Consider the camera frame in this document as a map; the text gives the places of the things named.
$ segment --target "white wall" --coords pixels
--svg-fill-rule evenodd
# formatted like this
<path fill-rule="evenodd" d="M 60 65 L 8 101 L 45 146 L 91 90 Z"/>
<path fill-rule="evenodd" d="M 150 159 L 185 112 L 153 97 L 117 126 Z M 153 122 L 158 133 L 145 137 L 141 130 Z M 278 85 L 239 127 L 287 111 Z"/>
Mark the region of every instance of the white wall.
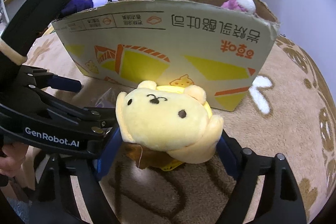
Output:
<path fill-rule="evenodd" d="M 280 33 L 302 47 L 336 99 L 336 0 L 262 0 L 281 21 Z"/>

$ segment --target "yellow triangle graphic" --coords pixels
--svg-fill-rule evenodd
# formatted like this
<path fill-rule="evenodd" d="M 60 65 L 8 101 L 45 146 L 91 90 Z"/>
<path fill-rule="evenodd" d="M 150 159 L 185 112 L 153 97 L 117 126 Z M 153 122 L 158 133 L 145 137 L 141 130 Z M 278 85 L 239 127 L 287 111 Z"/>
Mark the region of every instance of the yellow triangle graphic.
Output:
<path fill-rule="evenodd" d="M 77 64 L 76 64 L 76 66 L 82 74 L 84 74 L 86 76 L 90 76 L 90 74 L 86 70 L 84 70 L 81 66 L 78 66 Z"/>
<path fill-rule="evenodd" d="M 116 71 L 116 62 L 115 60 L 107 61 L 103 64 L 100 64 L 101 67 L 109 69 L 111 71 Z"/>
<path fill-rule="evenodd" d="M 65 49 L 73 55 L 80 57 L 84 52 L 84 45 L 64 45 Z"/>
<path fill-rule="evenodd" d="M 140 52 L 125 51 L 120 76 L 134 83 L 156 81 L 169 67 L 169 63 Z"/>
<path fill-rule="evenodd" d="M 247 92 L 241 92 L 232 95 L 216 96 L 217 102 L 227 111 L 234 111 L 239 102 L 244 98 Z"/>
<path fill-rule="evenodd" d="M 246 68 L 243 67 L 195 56 L 185 55 L 184 57 L 210 81 L 249 78 Z"/>

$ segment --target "human hand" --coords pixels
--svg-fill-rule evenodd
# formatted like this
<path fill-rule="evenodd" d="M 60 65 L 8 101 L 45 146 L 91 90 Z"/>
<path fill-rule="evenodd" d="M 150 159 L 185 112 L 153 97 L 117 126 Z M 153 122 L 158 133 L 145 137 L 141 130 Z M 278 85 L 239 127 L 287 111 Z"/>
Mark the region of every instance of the human hand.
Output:
<path fill-rule="evenodd" d="M 26 159 L 27 150 L 28 145 L 19 142 L 3 145 L 2 151 L 7 157 L 0 157 L 0 174 L 14 177 Z"/>

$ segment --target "brown fabric tag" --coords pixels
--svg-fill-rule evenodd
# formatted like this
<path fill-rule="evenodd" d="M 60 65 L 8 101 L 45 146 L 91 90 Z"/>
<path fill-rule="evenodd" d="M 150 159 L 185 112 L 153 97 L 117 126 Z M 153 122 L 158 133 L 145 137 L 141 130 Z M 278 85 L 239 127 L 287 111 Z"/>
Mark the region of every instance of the brown fabric tag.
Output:
<path fill-rule="evenodd" d="M 175 160 L 166 152 L 154 151 L 140 144 L 126 143 L 125 150 L 127 157 L 134 160 L 140 169 L 149 166 L 163 168 Z"/>

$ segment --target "plush bear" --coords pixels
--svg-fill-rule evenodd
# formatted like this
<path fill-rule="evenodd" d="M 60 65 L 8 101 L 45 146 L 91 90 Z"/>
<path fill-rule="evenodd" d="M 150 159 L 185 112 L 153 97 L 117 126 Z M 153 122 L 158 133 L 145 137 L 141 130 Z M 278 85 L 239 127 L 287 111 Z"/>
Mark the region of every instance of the plush bear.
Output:
<path fill-rule="evenodd" d="M 206 162 L 215 153 L 223 118 L 206 109 L 201 87 L 173 88 L 183 92 L 159 90 L 153 81 L 141 82 L 129 94 L 121 92 L 115 113 L 122 139 L 182 162 Z"/>

